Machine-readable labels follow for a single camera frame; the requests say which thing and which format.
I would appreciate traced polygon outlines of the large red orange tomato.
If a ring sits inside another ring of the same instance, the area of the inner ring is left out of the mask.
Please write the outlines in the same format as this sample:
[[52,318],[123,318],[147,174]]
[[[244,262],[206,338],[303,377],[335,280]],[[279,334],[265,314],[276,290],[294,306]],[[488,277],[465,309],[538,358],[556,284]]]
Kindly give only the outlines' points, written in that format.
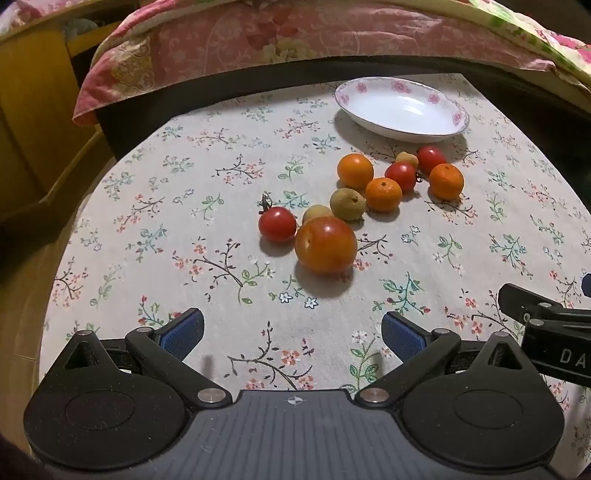
[[304,222],[295,236],[294,249],[298,262],[308,270],[336,274],[353,265],[358,242],[346,222],[324,216]]

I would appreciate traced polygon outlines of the large orange mandarin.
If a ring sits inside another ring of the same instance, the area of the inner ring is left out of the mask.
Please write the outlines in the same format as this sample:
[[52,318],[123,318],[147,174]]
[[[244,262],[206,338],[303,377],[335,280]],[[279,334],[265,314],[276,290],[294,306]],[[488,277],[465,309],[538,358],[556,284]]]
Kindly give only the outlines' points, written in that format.
[[429,182],[431,194],[445,201],[457,200],[465,185],[462,172],[448,163],[434,167],[430,173]]

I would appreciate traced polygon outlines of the small dimpled orange mandarin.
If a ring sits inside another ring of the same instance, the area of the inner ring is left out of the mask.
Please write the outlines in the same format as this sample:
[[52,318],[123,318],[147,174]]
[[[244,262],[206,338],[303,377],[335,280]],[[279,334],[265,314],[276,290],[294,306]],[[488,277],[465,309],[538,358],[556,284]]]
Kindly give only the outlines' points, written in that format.
[[388,177],[374,178],[365,189],[367,208],[378,213],[390,213],[396,210],[403,198],[403,191],[398,182]]

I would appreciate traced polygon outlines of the tan brown round fruit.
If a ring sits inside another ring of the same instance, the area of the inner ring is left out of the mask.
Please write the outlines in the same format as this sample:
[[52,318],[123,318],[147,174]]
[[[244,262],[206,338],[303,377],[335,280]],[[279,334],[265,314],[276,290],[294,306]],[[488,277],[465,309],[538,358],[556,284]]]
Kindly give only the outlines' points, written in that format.
[[329,199],[332,214],[339,219],[352,222],[358,221],[366,212],[366,199],[358,191],[351,188],[339,188]]

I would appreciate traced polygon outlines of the small tan longan fruit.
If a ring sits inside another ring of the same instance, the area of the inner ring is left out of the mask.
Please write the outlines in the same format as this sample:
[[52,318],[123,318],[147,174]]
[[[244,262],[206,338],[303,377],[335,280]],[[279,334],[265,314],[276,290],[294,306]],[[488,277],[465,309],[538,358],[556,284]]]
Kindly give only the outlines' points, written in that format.
[[312,219],[315,218],[321,218],[321,217],[331,217],[332,216],[332,209],[322,205],[322,204],[317,204],[317,205],[312,205],[310,208],[308,208],[305,212],[304,212],[304,216],[301,219],[301,223],[305,224],[308,221],[311,221]]

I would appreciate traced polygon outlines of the small red tomato with stem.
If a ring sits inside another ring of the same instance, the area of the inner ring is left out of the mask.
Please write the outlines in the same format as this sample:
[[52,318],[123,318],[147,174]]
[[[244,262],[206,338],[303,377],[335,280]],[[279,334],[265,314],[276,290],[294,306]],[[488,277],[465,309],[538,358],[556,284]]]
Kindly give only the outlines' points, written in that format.
[[260,200],[259,234],[273,243],[286,243],[297,233],[297,219],[286,207],[276,206],[266,193]]

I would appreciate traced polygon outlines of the red cherry tomato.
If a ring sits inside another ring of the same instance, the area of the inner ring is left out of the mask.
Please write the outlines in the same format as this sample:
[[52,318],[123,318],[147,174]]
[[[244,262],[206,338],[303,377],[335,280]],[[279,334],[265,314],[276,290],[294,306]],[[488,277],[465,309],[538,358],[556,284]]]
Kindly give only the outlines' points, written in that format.
[[385,176],[396,181],[404,194],[408,194],[415,189],[417,179],[416,168],[413,164],[406,162],[393,163],[387,168]]
[[447,159],[443,152],[432,145],[422,146],[417,151],[417,158],[419,162],[419,169],[421,172],[429,177],[432,170],[441,164],[446,164]]

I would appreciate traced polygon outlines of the smooth orange round fruit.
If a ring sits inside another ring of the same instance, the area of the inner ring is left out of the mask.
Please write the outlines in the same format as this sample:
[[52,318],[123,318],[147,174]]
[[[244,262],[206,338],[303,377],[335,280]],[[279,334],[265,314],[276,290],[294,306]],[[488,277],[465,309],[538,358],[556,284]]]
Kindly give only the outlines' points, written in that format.
[[339,160],[337,173],[342,185],[363,190],[374,179],[374,165],[366,156],[351,153]]

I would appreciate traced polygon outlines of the floral white tablecloth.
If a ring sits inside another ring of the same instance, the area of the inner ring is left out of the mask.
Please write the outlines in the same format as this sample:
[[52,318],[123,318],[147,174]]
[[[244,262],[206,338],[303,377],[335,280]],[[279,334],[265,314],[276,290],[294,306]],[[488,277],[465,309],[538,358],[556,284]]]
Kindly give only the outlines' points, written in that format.
[[331,84],[243,97],[170,120],[103,178],[81,210],[58,268],[40,371],[71,337],[120,338],[179,312],[204,312],[187,363],[232,393],[356,392],[399,364],[380,322],[397,311],[470,340],[522,332],[499,308],[507,282],[588,307],[590,216],[541,151],[458,74],[423,75],[467,109],[444,146],[465,177],[461,197],[420,181],[396,215],[353,223],[358,254],[332,278],[263,241],[263,196],[294,215],[325,204],[343,155],[382,175],[393,141],[349,119]]

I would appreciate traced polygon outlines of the yellow wooden cabinet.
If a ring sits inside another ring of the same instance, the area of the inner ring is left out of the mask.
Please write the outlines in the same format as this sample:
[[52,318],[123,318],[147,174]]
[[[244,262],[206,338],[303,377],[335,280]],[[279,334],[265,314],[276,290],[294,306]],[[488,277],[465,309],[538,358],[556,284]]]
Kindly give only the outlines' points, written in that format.
[[98,45],[137,1],[1,4],[1,215],[36,205],[91,139],[72,121]]

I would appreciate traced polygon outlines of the white plate with pink roses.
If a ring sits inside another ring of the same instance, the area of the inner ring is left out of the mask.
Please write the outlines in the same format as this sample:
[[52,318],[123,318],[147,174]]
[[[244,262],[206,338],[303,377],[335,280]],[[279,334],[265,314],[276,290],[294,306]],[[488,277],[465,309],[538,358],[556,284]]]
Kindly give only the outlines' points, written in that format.
[[467,130],[464,107],[438,89],[409,79],[364,77],[335,88],[335,102],[356,124],[414,144],[440,143]]

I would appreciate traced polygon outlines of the green yellow patterned blanket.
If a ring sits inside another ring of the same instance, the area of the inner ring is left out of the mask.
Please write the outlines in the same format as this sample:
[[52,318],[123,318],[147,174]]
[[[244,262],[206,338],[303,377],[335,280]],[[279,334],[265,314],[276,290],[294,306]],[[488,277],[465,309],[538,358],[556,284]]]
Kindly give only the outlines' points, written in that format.
[[534,19],[495,1],[408,0],[393,4],[466,20],[552,61],[560,70],[590,87],[590,45],[558,34]]

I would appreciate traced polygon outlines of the pink floral quilt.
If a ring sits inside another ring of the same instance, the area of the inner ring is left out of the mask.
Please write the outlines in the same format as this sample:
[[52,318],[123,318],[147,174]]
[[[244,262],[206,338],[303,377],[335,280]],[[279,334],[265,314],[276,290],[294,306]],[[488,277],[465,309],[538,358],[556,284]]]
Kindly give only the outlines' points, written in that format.
[[393,1],[155,1],[98,46],[73,119],[92,125],[98,109],[205,76],[353,56],[458,58],[590,88],[485,27]]

